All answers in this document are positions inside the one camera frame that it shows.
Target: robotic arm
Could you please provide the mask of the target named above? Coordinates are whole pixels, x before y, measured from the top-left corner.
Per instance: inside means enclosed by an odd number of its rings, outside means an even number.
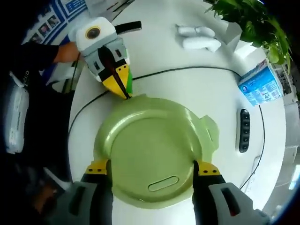
[[[113,26],[104,17],[84,25],[76,32],[76,45],[95,79],[124,99],[132,96],[132,75],[128,52],[118,34],[140,30],[142,24],[130,22]]]
[[[94,161],[81,182],[75,182],[59,199],[51,224],[111,225],[113,210],[110,160]],[[232,183],[226,183],[210,163],[195,162],[193,205],[196,225],[269,225],[270,218],[253,210],[252,200]]]

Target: white round table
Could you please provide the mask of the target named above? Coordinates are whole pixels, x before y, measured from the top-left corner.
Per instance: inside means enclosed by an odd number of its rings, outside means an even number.
[[[226,46],[215,53],[207,50],[184,50],[178,43],[175,24],[212,28],[221,37],[222,23],[198,0],[136,0],[114,21],[121,24],[141,20],[142,30],[121,35],[129,51],[133,77],[170,68],[216,66],[244,74],[265,57],[258,50],[239,60]],[[79,79],[71,108],[70,124],[78,111],[105,91],[85,67]],[[258,107],[252,107],[237,87],[237,76],[224,70],[194,68],[167,72],[133,82],[134,95],[165,98],[178,102],[199,118],[209,115],[220,130],[219,149],[212,163],[226,182],[240,186],[255,167],[255,158],[262,152],[263,125]],[[69,138],[69,162],[73,181],[79,181],[93,161],[93,145],[99,127],[121,98],[108,93],[86,107],[74,122]],[[246,153],[235,148],[237,110],[249,110],[250,145]],[[283,100],[262,105],[265,123],[265,148],[255,175],[243,189],[254,201],[254,208],[263,209],[277,181],[285,150],[285,110]],[[113,224],[195,224],[191,198],[161,210],[145,210],[114,198]]]

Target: poster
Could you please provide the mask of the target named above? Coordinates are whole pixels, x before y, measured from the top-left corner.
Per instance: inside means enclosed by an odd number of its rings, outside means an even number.
[[[57,2],[66,18],[70,18],[79,11],[87,8],[85,0],[58,0]]]
[[[84,0],[51,0],[36,18],[24,42],[51,43],[70,21],[86,9]]]

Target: blue box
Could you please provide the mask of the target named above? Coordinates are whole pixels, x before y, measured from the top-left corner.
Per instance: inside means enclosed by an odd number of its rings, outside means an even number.
[[[283,96],[283,92],[266,60],[242,76],[239,82],[239,89],[253,106],[270,102]]]

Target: light green lid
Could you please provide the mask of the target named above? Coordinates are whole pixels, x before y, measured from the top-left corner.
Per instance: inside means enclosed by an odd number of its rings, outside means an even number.
[[[192,195],[193,161],[211,162],[219,131],[173,101],[145,95],[122,102],[104,121],[94,160],[110,158],[112,191],[140,208],[159,209]]]

